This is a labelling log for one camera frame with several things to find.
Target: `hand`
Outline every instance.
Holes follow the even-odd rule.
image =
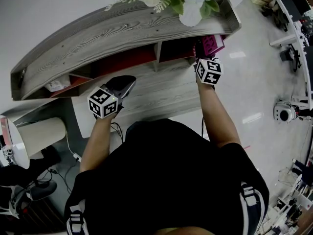
[[[117,113],[113,113],[111,115],[109,115],[108,117],[105,117],[105,118],[98,118],[97,121],[99,122],[110,122],[113,120],[113,118],[115,118],[117,115]]]
[[[198,84],[199,91],[206,91],[206,90],[213,89],[212,85],[202,83],[197,75],[196,75],[196,82]]]

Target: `gray wooden shelf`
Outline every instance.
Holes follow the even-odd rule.
[[[13,68],[12,98],[47,97],[40,91],[57,77],[70,73],[86,78],[90,74],[85,66],[130,49],[156,44],[158,62],[164,41],[231,35],[241,28],[240,20],[228,0],[220,0],[219,4],[220,13],[212,14],[195,27],[184,26],[172,8],[155,13],[142,2],[118,3],[108,11],[101,9],[90,13],[49,36]],[[27,68],[24,80],[18,88],[19,74],[24,68]]]

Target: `wooden shelf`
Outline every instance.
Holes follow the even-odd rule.
[[[193,46],[198,37],[189,37],[162,42],[159,62],[194,56]]]
[[[129,49],[93,62],[91,64],[91,76],[92,78],[101,77],[136,65],[152,62],[156,59],[154,45]]]
[[[51,95],[49,96],[51,97],[56,97],[57,95],[64,93],[66,91],[69,91],[79,85],[82,85],[84,83],[89,82],[91,79],[90,78],[83,78],[83,77],[76,77],[76,76],[69,76],[70,79],[70,86],[64,88],[63,90],[57,91],[57,92],[52,92]]]
[[[139,1],[92,12],[43,40],[13,68],[12,98],[45,97],[44,85],[64,74],[76,77],[72,85],[49,97],[63,96],[65,92],[71,95],[71,90],[90,79],[132,66],[193,56],[194,37],[229,36],[241,28],[229,0],[218,2],[220,13],[212,13],[195,27],[183,25],[171,8],[155,13]],[[155,44],[160,47],[159,58],[153,50]],[[17,88],[14,76],[24,68],[22,87]]]

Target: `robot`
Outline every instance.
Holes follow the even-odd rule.
[[[305,118],[310,117],[310,114],[310,110],[300,110],[298,106],[288,101],[279,100],[274,106],[274,119],[278,122],[289,123],[296,118],[306,120]]]

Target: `white round object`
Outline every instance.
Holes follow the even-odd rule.
[[[22,127],[16,127],[10,119],[7,120],[13,160],[25,169],[29,168],[29,157],[63,139],[66,135],[65,125],[58,117]],[[8,165],[2,152],[0,160],[4,166]]]
[[[276,121],[289,123],[296,118],[296,112],[292,106],[280,101],[274,107],[274,118]]]

